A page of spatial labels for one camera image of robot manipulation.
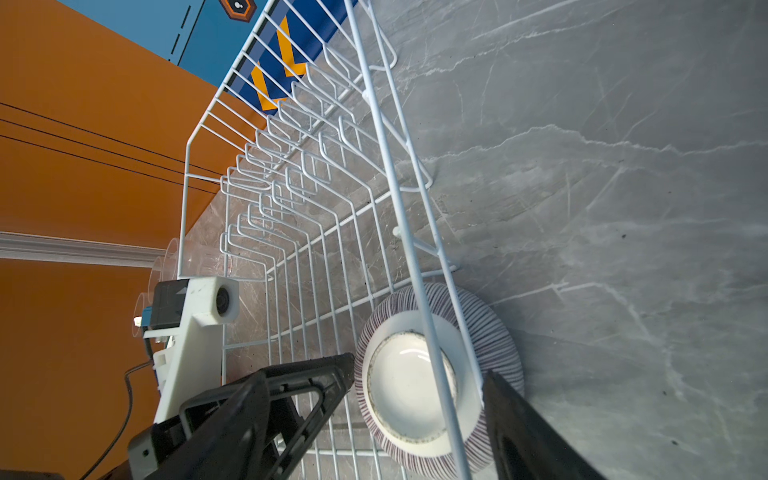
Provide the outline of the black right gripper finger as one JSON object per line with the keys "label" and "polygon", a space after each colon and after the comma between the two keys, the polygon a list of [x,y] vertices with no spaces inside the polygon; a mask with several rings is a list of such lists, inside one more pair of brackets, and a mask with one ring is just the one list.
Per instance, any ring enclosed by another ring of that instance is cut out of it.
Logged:
{"label": "black right gripper finger", "polygon": [[605,479],[500,374],[485,374],[483,401],[500,479]]}

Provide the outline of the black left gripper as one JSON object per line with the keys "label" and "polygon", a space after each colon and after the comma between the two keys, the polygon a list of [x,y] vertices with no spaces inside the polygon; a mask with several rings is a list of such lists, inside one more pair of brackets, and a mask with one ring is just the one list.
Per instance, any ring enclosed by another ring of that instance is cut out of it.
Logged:
{"label": "black left gripper", "polygon": [[354,355],[273,365],[184,402],[114,479],[287,479],[353,384]]}

